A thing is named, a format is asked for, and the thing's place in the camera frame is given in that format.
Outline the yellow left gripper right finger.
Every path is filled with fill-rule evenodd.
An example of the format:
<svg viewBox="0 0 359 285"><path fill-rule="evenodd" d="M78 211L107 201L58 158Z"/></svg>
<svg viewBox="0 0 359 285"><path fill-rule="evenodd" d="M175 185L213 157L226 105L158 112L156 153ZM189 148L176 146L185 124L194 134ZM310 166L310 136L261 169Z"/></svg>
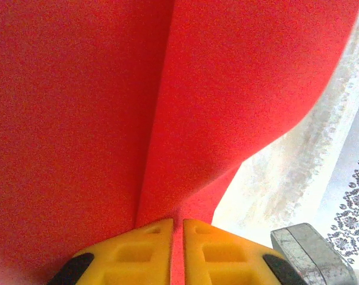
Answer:
<svg viewBox="0 0 359 285"><path fill-rule="evenodd" d="M200 220L183 221L183 249L185 284L304 284L279 252Z"/></svg>

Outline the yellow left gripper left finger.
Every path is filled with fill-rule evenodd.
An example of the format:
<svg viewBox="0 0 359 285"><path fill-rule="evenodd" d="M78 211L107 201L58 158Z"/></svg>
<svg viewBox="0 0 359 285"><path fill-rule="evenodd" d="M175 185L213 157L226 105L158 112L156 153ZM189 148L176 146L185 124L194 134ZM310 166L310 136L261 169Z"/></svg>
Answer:
<svg viewBox="0 0 359 285"><path fill-rule="evenodd" d="M49 284L171 283L173 219L163 219L77 252Z"/></svg>

